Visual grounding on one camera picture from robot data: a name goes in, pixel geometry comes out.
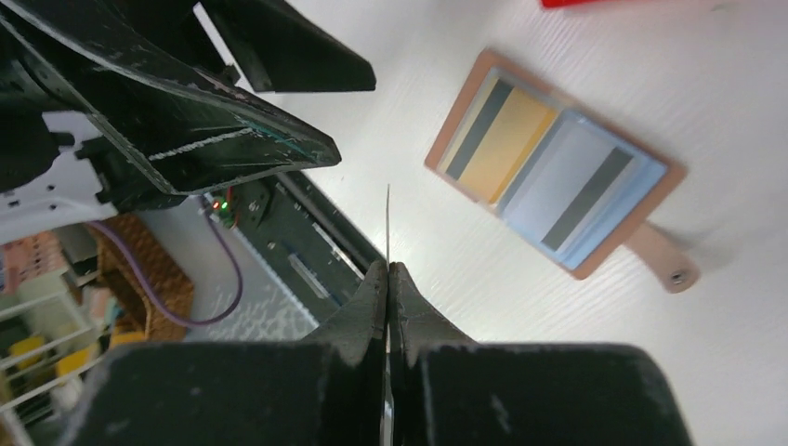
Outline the red plastic bin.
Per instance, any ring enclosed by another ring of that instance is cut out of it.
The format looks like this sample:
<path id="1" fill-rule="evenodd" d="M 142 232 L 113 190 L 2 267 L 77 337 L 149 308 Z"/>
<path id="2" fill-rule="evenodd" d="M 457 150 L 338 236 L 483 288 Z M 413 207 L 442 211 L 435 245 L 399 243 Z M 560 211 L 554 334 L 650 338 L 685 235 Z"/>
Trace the red plastic bin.
<path id="1" fill-rule="evenodd" d="M 603 1 L 604 0 L 541 0 L 540 3 L 545 9 L 562 9 L 590 5 Z"/>

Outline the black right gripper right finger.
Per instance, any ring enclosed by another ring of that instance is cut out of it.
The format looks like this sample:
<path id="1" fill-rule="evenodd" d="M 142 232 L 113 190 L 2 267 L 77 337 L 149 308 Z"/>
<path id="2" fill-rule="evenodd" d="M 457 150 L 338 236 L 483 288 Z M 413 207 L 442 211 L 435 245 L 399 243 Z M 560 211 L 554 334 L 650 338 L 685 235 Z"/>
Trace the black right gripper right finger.
<path id="1" fill-rule="evenodd" d="M 644 350 L 610 343 L 480 343 L 388 272 L 397 445 L 689 445 Z"/>

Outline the tan leather card holder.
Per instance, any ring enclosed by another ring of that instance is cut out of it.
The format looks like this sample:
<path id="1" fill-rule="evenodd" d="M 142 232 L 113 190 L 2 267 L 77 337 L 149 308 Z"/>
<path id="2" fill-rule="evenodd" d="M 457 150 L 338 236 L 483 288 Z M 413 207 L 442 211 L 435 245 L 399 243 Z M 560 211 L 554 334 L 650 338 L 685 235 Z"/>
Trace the tan leather card holder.
<path id="1" fill-rule="evenodd" d="M 700 278 L 648 221 L 685 166 L 493 49 L 478 55 L 425 165 L 575 279 L 620 246 L 668 293 Z"/>

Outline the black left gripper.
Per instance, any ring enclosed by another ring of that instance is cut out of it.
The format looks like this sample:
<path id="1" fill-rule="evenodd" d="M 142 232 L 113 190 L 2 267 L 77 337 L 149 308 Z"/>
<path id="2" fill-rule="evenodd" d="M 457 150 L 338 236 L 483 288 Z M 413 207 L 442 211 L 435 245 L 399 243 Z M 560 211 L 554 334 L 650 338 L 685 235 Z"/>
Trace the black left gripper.
<path id="1" fill-rule="evenodd" d="M 333 166 L 321 130 L 234 84 L 191 1 L 1 5 L 1 210 L 164 210 Z"/>

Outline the gold credit card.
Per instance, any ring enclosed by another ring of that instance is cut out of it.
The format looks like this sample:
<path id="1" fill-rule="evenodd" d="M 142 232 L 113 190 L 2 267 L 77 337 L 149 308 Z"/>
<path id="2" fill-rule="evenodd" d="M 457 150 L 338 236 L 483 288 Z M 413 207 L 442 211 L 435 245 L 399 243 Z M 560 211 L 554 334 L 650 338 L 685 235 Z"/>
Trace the gold credit card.
<path id="1" fill-rule="evenodd" d="M 385 247 L 387 269 L 390 265 L 390 183 L 387 184 L 385 205 Z"/>
<path id="2" fill-rule="evenodd" d="M 436 171 L 494 204 L 558 117 L 557 107 L 499 76 L 487 78 L 450 138 Z"/>

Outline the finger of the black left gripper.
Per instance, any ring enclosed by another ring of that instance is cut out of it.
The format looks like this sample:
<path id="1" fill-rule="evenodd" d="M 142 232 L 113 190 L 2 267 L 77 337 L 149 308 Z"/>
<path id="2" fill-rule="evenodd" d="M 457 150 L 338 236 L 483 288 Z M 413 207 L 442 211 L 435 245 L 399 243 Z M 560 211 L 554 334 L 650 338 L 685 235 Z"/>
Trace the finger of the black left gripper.
<path id="1" fill-rule="evenodd" d="M 373 91 L 369 61 L 285 1 L 203 1 L 255 92 Z"/>

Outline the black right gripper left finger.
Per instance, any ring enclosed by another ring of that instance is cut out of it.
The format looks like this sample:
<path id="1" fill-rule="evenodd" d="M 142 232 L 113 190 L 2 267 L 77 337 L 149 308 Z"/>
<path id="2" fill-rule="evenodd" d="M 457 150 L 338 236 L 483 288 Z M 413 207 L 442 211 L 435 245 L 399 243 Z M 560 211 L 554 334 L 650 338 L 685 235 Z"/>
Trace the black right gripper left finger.
<path id="1" fill-rule="evenodd" d="M 89 374 L 65 445 L 377 445 L 387 266 L 298 341 L 143 342 Z"/>

